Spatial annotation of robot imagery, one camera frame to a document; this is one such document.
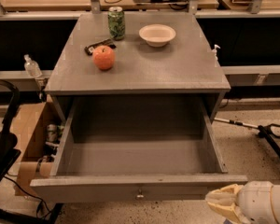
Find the black chair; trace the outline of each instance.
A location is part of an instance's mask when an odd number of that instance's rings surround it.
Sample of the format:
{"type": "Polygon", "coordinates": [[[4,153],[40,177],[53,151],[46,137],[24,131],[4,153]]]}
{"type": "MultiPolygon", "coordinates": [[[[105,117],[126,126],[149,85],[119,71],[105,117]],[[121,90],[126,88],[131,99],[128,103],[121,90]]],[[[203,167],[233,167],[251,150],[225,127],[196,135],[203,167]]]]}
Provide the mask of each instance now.
{"type": "MultiPolygon", "coordinates": [[[[20,105],[20,92],[13,84],[0,80],[0,86],[8,88],[12,97],[9,102],[7,112],[3,119],[3,127],[0,132],[0,181],[7,174],[10,167],[20,156],[21,152],[14,148],[17,145],[18,139],[14,133],[10,132],[10,126],[13,118],[16,116],[19,105],[20,105]]],[[[0,209],[0,219],[7,221],[8,223],[14,224],[49,224],[55,223],[62,205],[57,203],[53,210],[50,212],[49,220],[30,217],[22,214],[9,213],[0,209]]]]}

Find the gray table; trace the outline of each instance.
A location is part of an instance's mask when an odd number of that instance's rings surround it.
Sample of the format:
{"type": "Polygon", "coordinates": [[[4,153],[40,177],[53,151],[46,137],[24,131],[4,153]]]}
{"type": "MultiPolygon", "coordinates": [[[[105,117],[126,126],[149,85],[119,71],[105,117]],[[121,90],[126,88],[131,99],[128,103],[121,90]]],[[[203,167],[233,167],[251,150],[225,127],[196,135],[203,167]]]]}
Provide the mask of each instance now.
{"type": "Polygon", "coordinates": [[[184,12],[125,18],[126,36],[106,72],[84,52],[109,37],[106,13],[77,21],[46,87],[65,122],[63,138],[50,178],[32,187],[72,203],[196,199],[245,182],[225,174],[213,136],[211,121],[230,86],[198,22],[184,12]],[[138,31],[153,23],[173,27],[175,39],[150,47],[138,31]]]}

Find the white bowl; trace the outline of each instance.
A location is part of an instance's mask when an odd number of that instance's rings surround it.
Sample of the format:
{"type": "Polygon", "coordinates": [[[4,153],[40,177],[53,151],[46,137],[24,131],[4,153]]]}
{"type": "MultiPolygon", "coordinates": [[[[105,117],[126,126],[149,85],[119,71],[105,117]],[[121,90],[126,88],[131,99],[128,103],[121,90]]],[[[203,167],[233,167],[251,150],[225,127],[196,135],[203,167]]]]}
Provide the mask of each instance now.
{"type": "Polygon", "coordinates": [[[176,36],[176,32],[173,28],[161,24],[152,24],[142,27],[139,34],[151,47],[155,48],[165,46],[176,36]]]}

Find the soda can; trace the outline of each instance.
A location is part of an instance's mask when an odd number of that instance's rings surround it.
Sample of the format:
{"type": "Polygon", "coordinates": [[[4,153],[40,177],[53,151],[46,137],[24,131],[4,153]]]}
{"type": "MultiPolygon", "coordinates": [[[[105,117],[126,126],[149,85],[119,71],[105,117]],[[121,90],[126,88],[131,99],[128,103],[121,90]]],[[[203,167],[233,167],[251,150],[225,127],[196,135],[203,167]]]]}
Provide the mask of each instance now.
{"type": "Polygon", "coordinates": [[[58,140],[58,127],[55,124],[47,126],[47,141],[54,143],[58,140]]]}
{"type": "Polygon", "coordinates": [[[111,38],[118,41],[125,36],[125,20],[122,7],[111,7],[108,11],[108,26],[111,38]]]}

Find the drawer knob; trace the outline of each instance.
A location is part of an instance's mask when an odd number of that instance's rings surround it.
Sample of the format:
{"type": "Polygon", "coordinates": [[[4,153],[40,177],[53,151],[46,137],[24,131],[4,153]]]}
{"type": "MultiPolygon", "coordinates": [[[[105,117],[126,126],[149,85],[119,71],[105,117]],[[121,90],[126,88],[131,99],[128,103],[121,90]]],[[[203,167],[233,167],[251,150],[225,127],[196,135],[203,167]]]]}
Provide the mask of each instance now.
{"type": "Polygon", "coordinates": [[[136,195],[136,200],[143,200],[144,195],[142,194],[142,190],[138,190],[138,194],[136,195]]]}

